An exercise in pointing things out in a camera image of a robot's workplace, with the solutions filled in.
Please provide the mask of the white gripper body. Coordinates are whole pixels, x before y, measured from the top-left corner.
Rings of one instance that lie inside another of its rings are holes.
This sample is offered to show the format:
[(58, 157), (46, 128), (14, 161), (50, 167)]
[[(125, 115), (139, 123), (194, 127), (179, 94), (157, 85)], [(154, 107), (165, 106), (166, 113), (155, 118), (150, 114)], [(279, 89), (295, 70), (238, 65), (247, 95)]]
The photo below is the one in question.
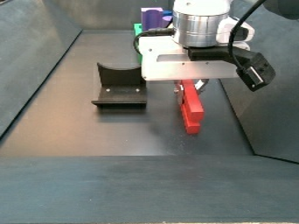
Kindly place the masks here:
[(147, 81), (238, 78), (237, 66), (223, 60), (191, 61), (171, 36), (139, 39), (142, 76)]

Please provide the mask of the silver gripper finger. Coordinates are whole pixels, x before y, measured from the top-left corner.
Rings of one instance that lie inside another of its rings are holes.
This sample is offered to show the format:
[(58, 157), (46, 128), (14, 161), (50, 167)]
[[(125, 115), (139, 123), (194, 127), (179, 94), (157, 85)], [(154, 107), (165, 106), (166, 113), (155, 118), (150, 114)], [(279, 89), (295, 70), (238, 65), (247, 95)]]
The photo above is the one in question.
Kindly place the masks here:
[(205, 88), (206, 88), (209, 82), (210, 82), (209, 79), (198, 80), (198, 82), (195, 84), (195, 88), (197, 88), (198, 94), (201, 94), (205, 91)]
[(181, 80), (175, 80), (174, 81), (174, 85), (175, 85), (174, 92), (178, 95), (182, 95), (183, 94), (183, 84), (182, 84), (182, 81)]

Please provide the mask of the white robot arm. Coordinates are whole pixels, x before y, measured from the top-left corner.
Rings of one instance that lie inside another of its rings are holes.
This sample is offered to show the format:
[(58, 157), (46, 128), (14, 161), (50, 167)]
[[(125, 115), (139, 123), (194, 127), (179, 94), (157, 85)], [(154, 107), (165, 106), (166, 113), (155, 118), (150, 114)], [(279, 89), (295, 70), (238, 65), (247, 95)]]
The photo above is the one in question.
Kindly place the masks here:
[(239, 77), (253, 91), (277, 76), (266, 57), (253, 52), (255, 29), (247, 18), (263, 6), (283, 18), (299, 19), (299, 0), (257, 0), (243, 17), (230, 16), (234, 0), (175, 0), (173, 26), (135, 37), (142, 77), (149, 81)]

